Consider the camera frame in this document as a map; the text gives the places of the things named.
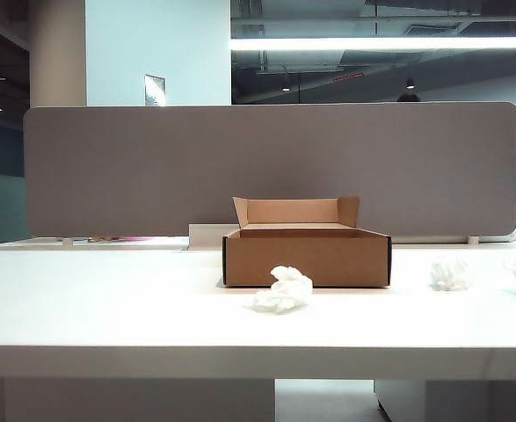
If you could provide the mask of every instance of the cardboard box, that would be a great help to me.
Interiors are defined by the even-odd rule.
[[[222,239],[227,286],[271,286],[275,266],[293,266],[315,287],[385,287],[390,236],[356,229],[359,197],[234,198],[240,230]]]

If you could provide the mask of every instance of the floor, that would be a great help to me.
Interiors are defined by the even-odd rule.
[[[277,380],[277,422],[385,422],[373,381]]]

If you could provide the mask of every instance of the desk surface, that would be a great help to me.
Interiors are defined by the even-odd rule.
[[[433,292],[453,254],[476,284]],[[0,251],[0,376],[516,379],[515,256],[398,245],[389,288],[315,289],[273,316],[222,286],[218,251]]]

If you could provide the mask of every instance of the box lid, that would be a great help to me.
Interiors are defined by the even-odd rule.
[[[359,196],[315,200],[249,200],[233,198],[240,228],[310,224],[311,228],[355,227]]]

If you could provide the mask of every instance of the fluorescent light strip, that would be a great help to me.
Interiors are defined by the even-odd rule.
[[[230,40],[234,51],[434,50],[516,48],[516,37],[260,38]]]

